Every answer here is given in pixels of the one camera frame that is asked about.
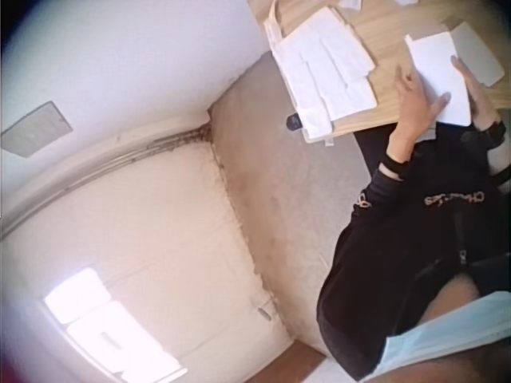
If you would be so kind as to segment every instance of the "fingers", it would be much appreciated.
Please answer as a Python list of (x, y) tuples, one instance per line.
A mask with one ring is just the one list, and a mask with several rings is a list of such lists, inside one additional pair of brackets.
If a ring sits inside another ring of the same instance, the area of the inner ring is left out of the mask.
[(477, 78), (473, 75), (470, 69), (465, 65), (465, 63), (456, 56), (452, 56), (451, 61), (453, 63), (454, 68), (458, 70), (459, 73), (465, 78), (466, 87), (470, 93), (475, 94), (477, 92), (477, 87), (481, 86)]
[(395, 83), (396, 89), (401, 94), (403, 94), (407, 90), (409, 90), (408, 85), (406, 85), (406, 82), (402, 78), (402, 69), (401, 69), (400, 65), (398, 65), (396, 67), (396, 75), (395, 75), (394, 83)]
[(472, 72), (470, 72), (470, 69), (465, 65), (465, 63), (461, 60), (461, 58), (458, 58), (456, 56), (451, 56), (450, 60), (453, 63), (454, 68), (456, 68), (458, 70), (458, 72), (461, 73), (465, 79), (469, 79), (469, 80), (474, 79)]
[(431, 105), (431, 112), (434, 114), (435, 117), (437, 117), (442, 110), (444, 110), (449, 104), (450, 101), (450, 93), (446, 93), (443, 96), (439, 97), (432, 105)]
[(412, 73), (410, 75), (410, 79), (411, 79), (412, 84), (415, 89), (422, 88), (421, 76), (418, 74), (418, 71), (417, 71), (417, 69), (415, 69), (415, 67), (412, 68)]

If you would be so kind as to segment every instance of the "wrist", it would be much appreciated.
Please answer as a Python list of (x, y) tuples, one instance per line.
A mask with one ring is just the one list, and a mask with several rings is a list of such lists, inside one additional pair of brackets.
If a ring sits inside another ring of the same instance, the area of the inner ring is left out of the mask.
[(397, 129), (390, 134), (386, 154), (394, 161), (404, 164), (409, 161), (414, 150), (416, 139), (403, 134)]
[(477, 130), (483, 132), (485, 130), (490, 129), (492, 126), (494, 126), (495, 124), (498, 124), (501, 121), (502, 121), (501, 115), (498, 114), (498, 112), (495, 112), (495, 115), (488, 118), (488, 120), (481, 122), (479, 124), (474, 124), (474, 125), (477, 128)]

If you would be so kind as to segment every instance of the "person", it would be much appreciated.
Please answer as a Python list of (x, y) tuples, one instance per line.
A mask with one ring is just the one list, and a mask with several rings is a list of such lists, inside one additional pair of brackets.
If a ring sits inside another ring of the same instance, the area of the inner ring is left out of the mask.
[(470, 127), (438, 124), (417, 143), (450, 97), (431, 104), (419, 73), (398, 67), (397, 125), (356, 135), (373, 176), (339, 236), (317, 321), (358, 381), (509, 378), (509, 134), (475, 76), (453, 65)]

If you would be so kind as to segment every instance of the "black sweatshirt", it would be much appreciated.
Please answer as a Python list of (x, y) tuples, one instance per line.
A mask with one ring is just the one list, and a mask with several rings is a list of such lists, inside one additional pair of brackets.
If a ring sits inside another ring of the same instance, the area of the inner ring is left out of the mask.
[(377, 171), (360, 194), (318, 302), (323, 339), (354, 379), (456, 274), (468, 273), (481, 296), (509, 289), (509, 196), (485, 158), (439, 131), (416, 145), (406, 180)]

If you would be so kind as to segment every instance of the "zipper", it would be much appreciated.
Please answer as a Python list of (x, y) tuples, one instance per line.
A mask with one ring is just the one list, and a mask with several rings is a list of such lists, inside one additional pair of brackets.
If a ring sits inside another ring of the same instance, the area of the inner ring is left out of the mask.
[(463, 221), (461, 212), (454, 213), (454, 229), (456, 231), (456, 245), (458, 249), (458, 256), (460, 263), (466, 265), (466, 246), (465, 246), (465, 233), (463, 232)]

